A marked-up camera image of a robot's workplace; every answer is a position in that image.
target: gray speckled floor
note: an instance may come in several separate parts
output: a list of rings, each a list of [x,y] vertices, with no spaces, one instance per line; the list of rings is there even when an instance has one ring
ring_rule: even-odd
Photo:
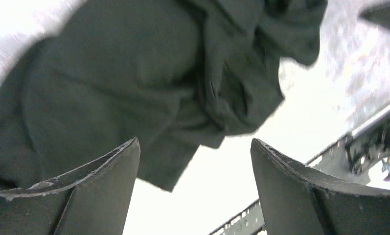
[[[310,69],[284,61],[286,101],[254,135],[199,149],[174,193],[138,181],[124,234],[208,234],[258,196],[252,137],[306,161],[390,102],[390,32],[356,18],[383,0],[330,0]],[[0,0],[0,83],[35,37],[56,33],[83,0]]]

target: speckled surface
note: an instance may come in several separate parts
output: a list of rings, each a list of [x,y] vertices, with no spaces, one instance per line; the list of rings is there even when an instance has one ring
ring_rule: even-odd
[[[58,32],[83,0],[0,0],[0,83],[35,37]],[[252,137],[305,162],[390,102],[390,32],[357,19],[383,0],[330,0],[311,69],[285,61],[286,101],[254,135],[200,148],[173,194],[137,181],[124,234],[202,235],[258,198]]]

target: wrinkled cloth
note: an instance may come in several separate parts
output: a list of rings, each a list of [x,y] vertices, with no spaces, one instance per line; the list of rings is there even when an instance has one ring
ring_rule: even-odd
[[[325,0],[89,0],[0,88],[0,185],[28,187],[132,137],[172,191],[200,145],[257,130],[281,57],[319,54]]]

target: black cloth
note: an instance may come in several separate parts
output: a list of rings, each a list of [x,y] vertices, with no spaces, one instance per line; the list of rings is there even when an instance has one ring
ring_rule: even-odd
[[[273,113],[283,100],[279,59],[316,60],[325,8],[325,0],[89,0],[0,89],[0,181],[27,186],[136,136],[138,177],[171,191],[199,145],[218,148]]]

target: black garment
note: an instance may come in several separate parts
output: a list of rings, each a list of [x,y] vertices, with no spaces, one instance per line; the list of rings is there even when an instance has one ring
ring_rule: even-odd
[[[0,179],[28,186],[137,136],[138,177],[171,191],[200,144],[253,132],[275,110],[280,56],[316,60],[325,0],[272,2],[89,0],[14,79],[19,123],[0,116],[0,169],[18,156],[11,123],[33,163]],[[0,107],[10,95],[2,86]]]

